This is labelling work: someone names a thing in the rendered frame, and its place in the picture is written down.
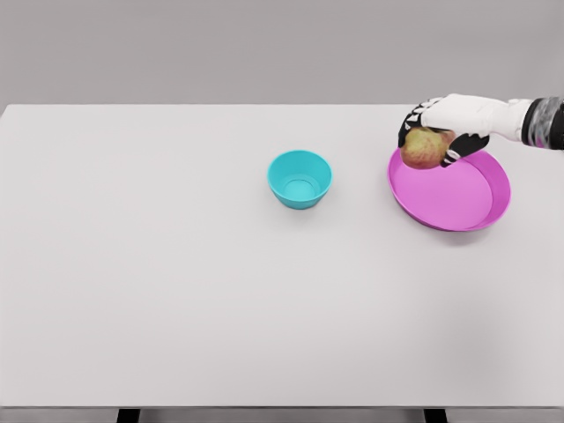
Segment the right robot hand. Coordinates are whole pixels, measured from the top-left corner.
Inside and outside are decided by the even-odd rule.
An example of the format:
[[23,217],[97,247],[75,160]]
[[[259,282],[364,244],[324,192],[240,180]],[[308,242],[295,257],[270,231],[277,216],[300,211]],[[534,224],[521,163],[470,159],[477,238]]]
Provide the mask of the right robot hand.
[[449,167],[487,146],[494,132],[492,116],[506,103],[484,97],[449,94],[421,102],[405,117],[398,132],[398,148],[413,128],[450,130],[456,137],[439,167]]

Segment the red-yellow apple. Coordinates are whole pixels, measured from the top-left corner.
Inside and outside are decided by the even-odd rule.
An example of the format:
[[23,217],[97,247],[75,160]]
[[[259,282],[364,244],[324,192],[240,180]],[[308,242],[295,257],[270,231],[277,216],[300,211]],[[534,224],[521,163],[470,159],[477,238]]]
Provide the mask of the red-yellow apple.
[[455,137],[450,130],[413,128],[405,136],[400,157],[406,166],[416,170],[438,167]]

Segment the pink plate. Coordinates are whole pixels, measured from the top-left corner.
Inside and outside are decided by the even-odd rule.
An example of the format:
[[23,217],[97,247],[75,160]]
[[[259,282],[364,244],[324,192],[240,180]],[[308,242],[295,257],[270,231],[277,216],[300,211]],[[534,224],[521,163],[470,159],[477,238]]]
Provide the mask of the pink plate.
[[487,228],[503,217],[511,201],[505,170],[485,151],[451,167],[416,170],[406,166],[396,150],[387,177],[392,195],[409,216],[447,232]]

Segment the blue bowl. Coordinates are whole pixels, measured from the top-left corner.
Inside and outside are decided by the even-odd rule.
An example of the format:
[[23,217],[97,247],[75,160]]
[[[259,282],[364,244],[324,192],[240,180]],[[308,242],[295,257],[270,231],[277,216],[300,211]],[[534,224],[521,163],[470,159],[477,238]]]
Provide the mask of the blue bowl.
[[267,182],[273,195],[294,210],[317,205],[329,191],[332,181],[332,168],[326,159],[307,150],[283,152],[267,170]]

